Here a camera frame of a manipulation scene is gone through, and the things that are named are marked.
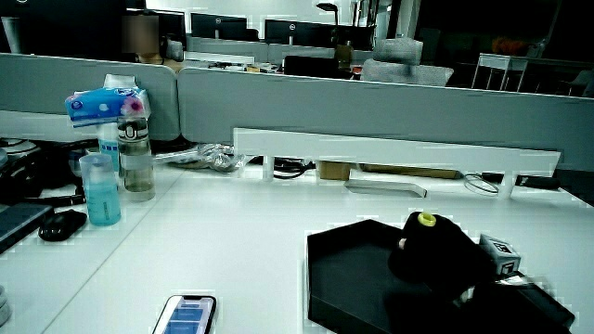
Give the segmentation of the person's right hand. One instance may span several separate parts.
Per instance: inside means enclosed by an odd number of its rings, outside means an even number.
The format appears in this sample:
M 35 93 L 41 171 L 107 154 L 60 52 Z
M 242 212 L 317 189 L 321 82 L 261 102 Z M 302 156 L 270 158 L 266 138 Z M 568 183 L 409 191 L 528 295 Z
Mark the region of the person's right hand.
M 408 237 L 396 248 L 389 267 L 400 279 L 426 285 L 445 302 L 458 299 L 468 289 L 510 275 L 521 257 L 510 245 L 487 235 L 473 242 L 465 234 L 453 237 Z

